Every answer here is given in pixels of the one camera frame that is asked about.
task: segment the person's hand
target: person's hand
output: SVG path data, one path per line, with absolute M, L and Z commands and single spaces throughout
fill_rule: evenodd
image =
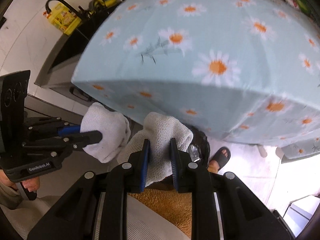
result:
M 0 170 L 0 182 L 7 187 L 11 187 L 14 190 L 18 190 L 16 184 L 8 179 L 6 174 L 4 174 L 3 170 Z M 40 178 L 36 177 L 36 178 L 24 180 L 22 182 L 22 185 L 29 192 L 36 191 L 40 188 Z

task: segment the white wall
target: white wall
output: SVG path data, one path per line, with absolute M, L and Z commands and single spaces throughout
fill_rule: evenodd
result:
M 0 76 L 31 70 L 28 93 L 69 111 L 83 114 L 86 107 L 53 90 L 34 84 L 36 77 L 62 32 L 49 23 L 43 12 L 47 0 L 13 0 L 0 29 Z M 74 8 L 87 9 L 91 0 L 65 0 Z

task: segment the yellow bottle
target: yellow bottle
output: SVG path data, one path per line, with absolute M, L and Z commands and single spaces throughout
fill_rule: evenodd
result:
M 71 35 L 81 22 L 81 19 L 74 12 L 70 12 L 69 8 L 60 2 L 49 14 L 44 12 L 44 15 L 52 25 L 66 35 Z

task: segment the screw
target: screw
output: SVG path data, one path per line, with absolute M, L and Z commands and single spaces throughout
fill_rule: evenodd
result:
M 198 168 L 198 164 L 196 164 L 196 163 L 188 163 L 188 167 L 190 169 L 196 169 L 196 168 Z
M 127 170 L 127 169 L 130 169 L 132 167 L 131 163 L 124 163 L 122 164 L 122 168 Z
M 234 179 L 235 177 L 236 177 L 236 176 L 235 176 L 234 173 L 232 173 L 232 172 L 230 172 L 230 171 L 226 172 L 226 178 L 227 178 L 227 179 Z
M 94 173 L 92 171 L 88 171 L 84 174 L 86 179 L 92 179 L 94 177 Z

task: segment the white towel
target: white towel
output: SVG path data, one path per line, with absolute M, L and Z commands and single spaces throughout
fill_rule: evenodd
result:
M 193 139 L 193 133 L 176 118 L 158 113 L 150 113 L 143 122 L 143 130 L 137 132 L 128 145 L 119 153 L 118 163 L 127 162 L 131 153 L 140 151 L 144 139 L 150 140 L 146 186 L 161 181 L 172 174 L 169 157 L 170 139 L 175 138 L 178 149 L 186 151 Z
M 87 145 L 83 150 L 102 163 L 110 162 L 127 144 L 130 137 L 129 121 L 119 112 L 111 112 L 100 103 L 93 103 L 84 115 L 80 132 L 98 130 L 99 143 Z

